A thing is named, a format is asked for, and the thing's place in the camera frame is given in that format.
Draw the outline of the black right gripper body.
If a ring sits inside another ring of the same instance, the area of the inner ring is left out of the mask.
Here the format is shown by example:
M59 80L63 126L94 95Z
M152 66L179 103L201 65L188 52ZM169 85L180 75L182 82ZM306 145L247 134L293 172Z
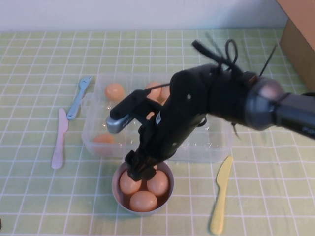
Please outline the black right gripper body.
M140 145L130 163L154 164L169 159L205 115L205 98L169 97L153 120L142 128Z

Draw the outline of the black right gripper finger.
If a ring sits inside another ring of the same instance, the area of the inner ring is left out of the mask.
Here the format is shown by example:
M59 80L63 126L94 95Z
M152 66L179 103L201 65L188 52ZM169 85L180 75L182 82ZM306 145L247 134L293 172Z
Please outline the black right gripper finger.
M127 164L127 174L134 181L139 181L142 179L142 166L143 162L141 160L141 155L137 151L131 150L125 157L125 162Z
M144 171L142 173L143 179L152 179L157 172L158 163L156 161L146 161L144 163Z

